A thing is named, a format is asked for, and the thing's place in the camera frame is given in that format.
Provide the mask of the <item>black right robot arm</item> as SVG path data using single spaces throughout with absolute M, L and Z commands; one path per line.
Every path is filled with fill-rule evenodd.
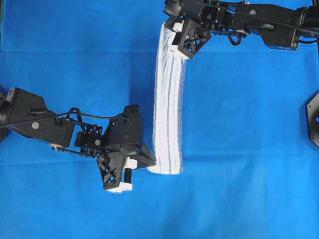
M 271 49 L 296 51 L 298 45 L 319 40 L 319 8 L 296 10 L 274 4 L 245 1 L 167 0 L 165 28 L 176 33 L 172 43 L 187 58 L 196 53 L 212 35 L 225 35 L 233 46 L 249 34 L 261 36 Z

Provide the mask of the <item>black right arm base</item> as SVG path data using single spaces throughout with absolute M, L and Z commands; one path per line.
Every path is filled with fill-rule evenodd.
M 319 94 L 315 94 L 306 104 L 308 135 L 311 142 L 319 146 Z

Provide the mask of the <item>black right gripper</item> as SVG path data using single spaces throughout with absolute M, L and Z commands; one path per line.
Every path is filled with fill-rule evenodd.
M 164 27 L 175 32 L 172 45 L 182 56 L 192 59 L 211 39 L 209 30 L 217 28 L 216 0 L 165 0 Z

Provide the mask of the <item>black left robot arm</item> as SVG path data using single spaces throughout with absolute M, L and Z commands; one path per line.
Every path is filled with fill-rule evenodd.
M 131 191 L 132 171 L 156 165 L 144 143 L 144 120 L 138 105 L 129 105 L 108 117 L 107 129 L 85 123 L 84 113 L 50 111 L 42 97 L 19 88 L 0 96 L 0 138 L 9 129 L 50 144 L 55 151 L 96 159 L 103 189 L 110 193 Z

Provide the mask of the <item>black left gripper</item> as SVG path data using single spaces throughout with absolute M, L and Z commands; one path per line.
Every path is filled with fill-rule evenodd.
M 111 193 L 131 191 L 132 171 L 155 166 L 157 161 L 144 143 L 144 120 L 138 105 L 129 105 L 110 120 L 106 143 L 97 159 L 103 189 Z

